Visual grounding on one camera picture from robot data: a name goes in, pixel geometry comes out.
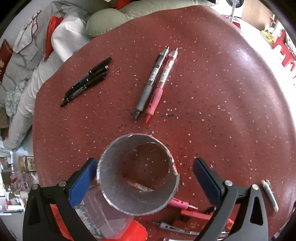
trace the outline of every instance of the red chair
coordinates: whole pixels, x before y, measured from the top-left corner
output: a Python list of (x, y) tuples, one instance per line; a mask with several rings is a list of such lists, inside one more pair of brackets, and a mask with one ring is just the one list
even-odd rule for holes
[(296, 58), (295, 55), (286, 46), (286, 31), (284, 29), (281, 31), (281, 35), (277, 38), (276, 42), (272, 45), (272, 48), (274, 49), (278, 45), (281, 46), (281, 54), (286, 55), (282, 62), (282, 65), (284, 67), (287, 67), (288, 64), (293, 63), (293, 66), (291, 68), (292, 71), (295, 67), (294, 61), (296, 61)]

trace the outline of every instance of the pink marker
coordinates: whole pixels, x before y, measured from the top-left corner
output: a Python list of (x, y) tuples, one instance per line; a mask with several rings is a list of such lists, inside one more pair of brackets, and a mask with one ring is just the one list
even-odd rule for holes
[(156, 107), (161, 99), (162, 94), (163, 94), (163, 87), (165, 86), (166, 80), (170, 74), (170, 71), (171, 71), (174, 63), (175, 63), (177, 55), (178, 55), (178, 48), (176, 50), (171, 51), (170, 54), (168, 55), (168, 60), (165, 65), (165, 69), (163, 70), (163, 73), (160, 77), (158, 85), (151, 97), (149, 106), (146, 110), (144, 125), (146, 125), (149, 122), (149, 120), (151, 119), (151, 116), (154, 115)]
[(182, 200), (179, 200), (177, 198), (174, 198), (172, 200), (170, 200), (170, 202), (168, 203), (170, 206), (172, 207), (178, 207), (180, 209), (183, 209), (183, 210), (186, 210), (187, 208), (191, 208), (191, 209), (195, 209), (195, 210), (198, 210), (197, 207), (195, 206), (192, 206), (192, 205), (189, 205), (188, 202), (185, 202), (185, 201), (182, 201)]

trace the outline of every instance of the white marker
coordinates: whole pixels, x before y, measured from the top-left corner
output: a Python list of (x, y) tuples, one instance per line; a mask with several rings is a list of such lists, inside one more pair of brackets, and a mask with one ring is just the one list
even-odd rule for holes
[(272, 191), (270, 189), (270, 181), (269, 180), (262, 180), (261, 182), (262, 182), (263, 188), (266, 191), (266, 194), (267, 194), (267, 196), (274, 208), (274, 211), (278, 212), (279, 206), (277, 205), (274, 194), (272, 193)]

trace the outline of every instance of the glass jar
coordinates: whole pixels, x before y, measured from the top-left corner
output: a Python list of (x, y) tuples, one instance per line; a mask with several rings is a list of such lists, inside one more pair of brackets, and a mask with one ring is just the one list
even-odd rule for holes
[(36, 172), (36, 166), (33, 156), (19, 156), (19, 169), (21, 172)]

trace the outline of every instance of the speckled tabletop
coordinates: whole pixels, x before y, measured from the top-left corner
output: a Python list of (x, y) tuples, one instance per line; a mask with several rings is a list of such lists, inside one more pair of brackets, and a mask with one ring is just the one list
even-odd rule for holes
[[(135, 123), (132, 114), (166, 45), (179, 48), (178, 59), (156, 114), (143, 126), (143, 115)], [(67, 89), (108, 56), (113, 62), (106, 80), (60, 108)], [(210, 204), (192, 173), (195, 157), (235, 185), (271, 180), (279, 212), (264, 194), (269, 236), (289, 217), (296, 199), (289, 109), (270, 69), (240, 30), (210, 8), (166, 10), (129, 21), (93, 39), (41, 87), (33, 124), (41, 185), (69, 178), (127, 133), (152, 134), (168, 146), (184, 182), (176, 197), (201, 211)], [(151, 224), (171, 222), (179, 213), (166, 207), (136, 220), (147, 228), (148, 241), (188, 239)]]

